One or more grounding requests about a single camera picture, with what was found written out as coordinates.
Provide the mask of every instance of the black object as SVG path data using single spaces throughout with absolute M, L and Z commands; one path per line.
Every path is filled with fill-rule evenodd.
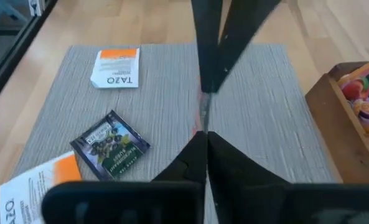
M 9 17 L 10 17 L 12 20 L 14 20 L 14 21 L 17 21 L 17 20 L 18 20 L 17 16 L 15 16 L 15 15 L 9 15 Z
M 198 132 L 152 182 L 56 186 L 42 214 L 48 224 L 203 223 L 207 166 L 219 223 L 369 223 L 369 185 L 290 184 L 214 132 Z
M 217 93 L 251 38 L 280 0 L 232 0 L 220 43 L 222 0 L 192 0 L 201 89 Z

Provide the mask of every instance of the tazo logo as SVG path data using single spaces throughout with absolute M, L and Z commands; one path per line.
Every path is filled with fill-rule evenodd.
M 16 210 L 14 209 L 14 199 L 11 199 L 4 205 L 6 213 L 6 221 L 10 224 L 16 223 Z
M 93 144 L 95 141 L 101 141 L 107 137 L 108 132 L 112 129 L 111 125 L 107 122 L 103 123 L 95 131 L 93 131 L 87 138 L 86 142 Z
M 109 77 L 107 78 L 107 82 L 109 84 L 113 84 L 113 83 L 132 83 L 132 81 L 130 80 L 130 77 L 126 77 L 126 78 L 123 78 L 123 77 Z

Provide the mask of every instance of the tea bag packet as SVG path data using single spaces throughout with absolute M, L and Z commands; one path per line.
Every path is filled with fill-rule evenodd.
M 114 111 L 71 142 L 100 180 L 119 180 L 150 145 Z
M 140 49 L 106 49 L 97 53 L 90 80 L 96 88 L 137 88 Z

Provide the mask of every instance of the gray placemat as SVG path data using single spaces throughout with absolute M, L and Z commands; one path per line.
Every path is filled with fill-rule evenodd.
M 139 88 L 98 90 L 90 83 L 91 71 L 97 52 L 110 47 L 68 50 L 14 176 L 72 150 L 69 142 L 110 110 L 152 146 L 122 180 L 151 180 L 186 145 L 198 110 L 196 45 L 142 45 Z M 250 45 L 211 110 L 212 130 L 281 177 L 292 182 L 334 181 L 281 45 Z M 83 178 L 95 180 L 82 159 L 77 160 Z M 205 223 L 217 223 L 209 185 Z

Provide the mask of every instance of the wooden table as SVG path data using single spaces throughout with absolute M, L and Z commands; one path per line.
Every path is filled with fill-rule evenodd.
M 225 14 L 229 4 L 225 0 Z M 307 93 L 320 78 L 315 62 L 331 67 L 338 57 L 324 62 L 319 49 L 321 60 L 312 59 L 304 27 L 290 5 L 281 3 L 253 42 L 285 44 Z M 11 176 L 68 46 L 180 43 L 194 38 L 189 0 L 59 0 L 0 94 L 0 184 Z

